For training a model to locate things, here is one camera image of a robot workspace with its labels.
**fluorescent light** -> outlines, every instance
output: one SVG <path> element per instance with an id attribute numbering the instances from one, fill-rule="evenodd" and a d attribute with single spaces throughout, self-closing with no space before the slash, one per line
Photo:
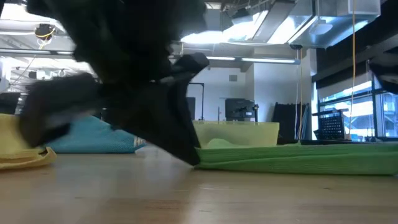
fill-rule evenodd
<path id="1" fill-rule="evenodd" d="M 60 55 L 72 55 L 73 54 L 73 52 L 71 52 L 71 51 L 57 51 L 57 53 Z"/>
<path id="2" fill-rule="evenodd" d="M 263 63 L 295 63 L 296 60 L 276 59 L 276 58 L 242 58 L 243 62 L 263 62 Z"/>
<path id="3" fill-rule="evenodd" d="M 15 54 L 51 54 L 49 50 L 22 50 L 22 49 L 0 49 L 0 53 L 15 53 Z"/>
<path id="4" fill-rule="evenodd" d="M 213 57 L 213 56 L 207 56 L 208 60 L 235 60 L 234 57 Z"/>
<path id="5" fill-rule="evenodd" d="M 317 16 L 314 16 L 314 18 L 312 18 L 305 26 L 303 26 L 296 34 L 293 35 L 292 38 L 290 38 L 290 40 L 288 40 L 287 42 L 289 44 L 291 44 L 293 41 L 295 41 L 298 37 L 300 37 L 310 26 L 312 26 L 312 24 L 318 20 Z"/>

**black monitor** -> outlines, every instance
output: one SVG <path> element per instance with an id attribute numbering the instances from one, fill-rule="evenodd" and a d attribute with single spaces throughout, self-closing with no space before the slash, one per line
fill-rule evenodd
<path id="1" fill-rule="evenodd" d="M 245 99 L 226 99 L 225 117 L 226 118 L 255 118 L 254 100 Z"/>

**black equipment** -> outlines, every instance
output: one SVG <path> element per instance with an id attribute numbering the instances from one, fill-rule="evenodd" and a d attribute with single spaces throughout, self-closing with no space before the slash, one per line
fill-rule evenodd
<path id="1" fill-rule="evenodd" d="M 314 131 L 318 140 L 344 140 L 344 118 L 342 110 L 328 110 L 314 113 L 312 116 L 318 116 L 319 129 Z"/>
<path id="2" fill-rule="evenodd" d="M 209 61 L 193 54 L 172 65 L 169 55 L 173 40 L 206 29 L 203 2 L 28 0 L 27 10 L 60 21 L 76 44 L 75 59 L 88 62 L 101 80 L 82 74 L 35 83 L 19 124 L 31 146 L 59 138 L 71 120 L 105 107 L 118 114 L 113 128 L 199 163 L 185 95 Z"/>
<path id="3" fill-rule="evenodd" d="M 245 118 L 255 118 L 258 122 L 258 105 L 254 100 L 225 99 L 225 118 L 227 121 L 244 121 Z"/>

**cable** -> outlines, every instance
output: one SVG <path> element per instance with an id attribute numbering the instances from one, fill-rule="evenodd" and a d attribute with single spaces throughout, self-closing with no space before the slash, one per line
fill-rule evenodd
<path id="1" fill-rule="evenodd" d="M 37 39 L 36 42 L 39 46 L 43 45 L 46 46 L 48 44 L 51 44 L 52 39 L 50 40 L 42 40 L 42 39 Z"/>
<path id="2" fill-rule="evenodd" d="M 353 91 L 351 92 L 351 105 L 349 110 L 349 130 L 348 137 L 351 140 L 351 120 L 353 115 L 354 104 L 354 86 L 355 86 L 355 73 L 356 73 L 356 59 L 355 59 L 355 0 L 353 0 Z"/>
<path id="3" fill-rule="evenodd" d="M 296 104 L 294 104 L 295 107 L 295 119 L 294 119 L 294 139 L 297 139 L 297 103 L 299 102 L 299 66 L 296 66 Z"/>
<path id="4" fill-rule="evenodd" d="M 39 44 L 39 45 L 40 45 L 39 50 L 42 50 L 43 47 L 44 47 L 45 45 L 47 45 L 47 44 Z M 19 81 L 19 79 L 21 79 L 22 76 L 24 76 L 25 72 L 28 71 L 29 67 L 32 65 L 33 61 L 36 59 L 36 56 L 37 56 L 37 55 L 34 55 L 34 56 L 33 56 L 32 60 L 29 62 L 28 66 L 26 66 L 25 70 L 18 76 L 18 78 L 17 78 L 13 83 L 11 83 L 11 84 L 8 86 L 7 90 L 10 89 L 11 86 L 15 85 L 15 84 Z"/>
<path id="5" fill-rule="evenodd" d="M 303 59 L 303 49 L 300 49 L 300 60 Z M 303 67 L 300 64 L 300 126 L 298 127 L 298 139 L 301 140 L 303 120 Z"/>

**ceiling duct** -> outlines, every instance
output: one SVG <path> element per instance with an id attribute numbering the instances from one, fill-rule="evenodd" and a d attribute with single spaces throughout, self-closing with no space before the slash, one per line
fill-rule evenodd
<path id="1" fill-rule="evenodd" d="M 275 0 L 275 3 L 270 8 L 266 18 L 253 37 L 253 40 L 268 43 L 272 35 L 286 20 L 295 5 L 295 1 Z"/>
<path id="2" fill-rule="evenodd" d="M 380 0 L 355 1 L 355 31 L 358 31 L 380 16 L 381 2 Z M 354 0 L 315 1 L 312 18 L 290 38 L 288 43 L 326 48 L 349 37 L 353 34 L 353 3 Z M 330 30 L 317 35 L 319 26 L 324 26 L 324 24 L 328 24 Z"/>

